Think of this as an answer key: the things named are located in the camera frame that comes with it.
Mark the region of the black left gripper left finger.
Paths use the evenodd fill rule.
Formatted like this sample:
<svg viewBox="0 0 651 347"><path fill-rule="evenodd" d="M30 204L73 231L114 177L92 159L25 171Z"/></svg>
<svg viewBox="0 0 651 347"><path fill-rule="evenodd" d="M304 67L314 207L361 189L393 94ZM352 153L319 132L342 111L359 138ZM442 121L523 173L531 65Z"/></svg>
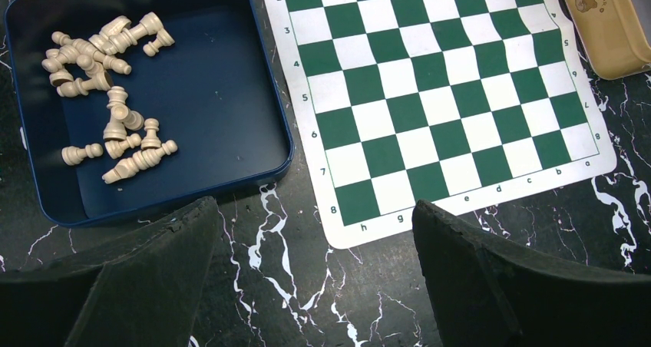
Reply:
<svg viewBox="0 0 651 347"><path fill-rule="evenodd" d="M1 275L3 346L186 346L218 234L214 198Z"/></svg>

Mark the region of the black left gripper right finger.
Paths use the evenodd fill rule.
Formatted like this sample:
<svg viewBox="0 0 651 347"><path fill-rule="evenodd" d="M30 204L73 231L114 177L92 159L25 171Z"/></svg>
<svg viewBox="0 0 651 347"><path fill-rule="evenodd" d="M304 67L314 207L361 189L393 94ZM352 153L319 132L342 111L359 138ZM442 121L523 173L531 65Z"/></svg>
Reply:
<svg viewBox="0 0 651 347"><path fill-rule="evenodd" d="M487 233L425 200L415 248L445 346L648 346L650 277Z"/></svg>

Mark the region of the green white chess board mat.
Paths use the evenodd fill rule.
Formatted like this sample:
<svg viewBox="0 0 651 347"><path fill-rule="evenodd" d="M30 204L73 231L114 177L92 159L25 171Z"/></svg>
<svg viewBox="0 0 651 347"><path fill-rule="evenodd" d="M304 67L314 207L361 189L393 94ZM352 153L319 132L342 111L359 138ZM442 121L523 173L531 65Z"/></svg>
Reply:
<svg viewBox="0 0 651 347"><path fill-rule="evenodd" d="M264 2L336 249L616 167L559 0Z"/></svg>

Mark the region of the blue square tray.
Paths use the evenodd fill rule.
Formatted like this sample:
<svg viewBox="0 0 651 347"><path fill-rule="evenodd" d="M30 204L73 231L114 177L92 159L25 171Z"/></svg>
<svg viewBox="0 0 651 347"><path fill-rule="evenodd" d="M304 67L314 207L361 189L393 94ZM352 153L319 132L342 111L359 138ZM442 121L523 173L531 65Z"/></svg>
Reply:
<svg viewBox="0 0 651 347"><path fill-rule="evenodd" d="M61 97L41 66L62 31L87 37L119 15L158 15L174 44L148 57L129 48L115 75L127 104L160 123L178 151L132 178L107 184L108 156L70 167L66 146L100 143L109 121L103 91ZM281 177L292 139L251 0L14 0L5 11L13 80L44 215L82 227L138 216Z"/></svg>

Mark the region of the cream knight piece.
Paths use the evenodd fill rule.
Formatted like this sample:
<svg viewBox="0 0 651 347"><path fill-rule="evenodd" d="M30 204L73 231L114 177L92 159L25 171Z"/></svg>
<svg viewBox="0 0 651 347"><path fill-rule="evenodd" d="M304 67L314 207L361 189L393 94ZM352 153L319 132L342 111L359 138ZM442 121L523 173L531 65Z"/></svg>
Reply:
<svg viewBox="0 0 651 347"><path fill-rule="evenodd" d="M130 28L131 27L131 20L124 16L120 15L117 16L115 19L112 21L108 22L106 25L104 25L100 31L92 35L88 41L92 43L94 47L96 47L98 50L103 49L103 45L108 42L109 37L112 35L116 35L119 33L123 28Z"/></svg>

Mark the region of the cream queen piece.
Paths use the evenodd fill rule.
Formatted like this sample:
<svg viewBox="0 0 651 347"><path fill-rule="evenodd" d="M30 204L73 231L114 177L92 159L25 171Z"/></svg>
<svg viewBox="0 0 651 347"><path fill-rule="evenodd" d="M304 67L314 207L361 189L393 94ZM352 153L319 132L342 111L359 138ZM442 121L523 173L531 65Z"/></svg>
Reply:
<svg viewBox="0 0 651 347"><path fill-rule="evenodd" d="M155 35L163 28L160 18L155 13L149 12L135 27L123 28L116 35L111 35L101 49L106 55L124 53L128 47L137 45L137 41L142 37Z"/></svg>

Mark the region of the beige rectangular tin tray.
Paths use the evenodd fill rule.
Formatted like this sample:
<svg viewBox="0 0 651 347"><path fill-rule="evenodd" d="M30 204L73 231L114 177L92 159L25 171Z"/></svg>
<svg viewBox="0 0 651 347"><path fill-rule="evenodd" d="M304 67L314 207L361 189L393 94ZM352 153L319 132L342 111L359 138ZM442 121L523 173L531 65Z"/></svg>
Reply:
<svg viewBox="0 0 651 347"><path fill-rule="evenodd" d="M564 0L593 71L614 80L650 70L650 0Z"/></svg>

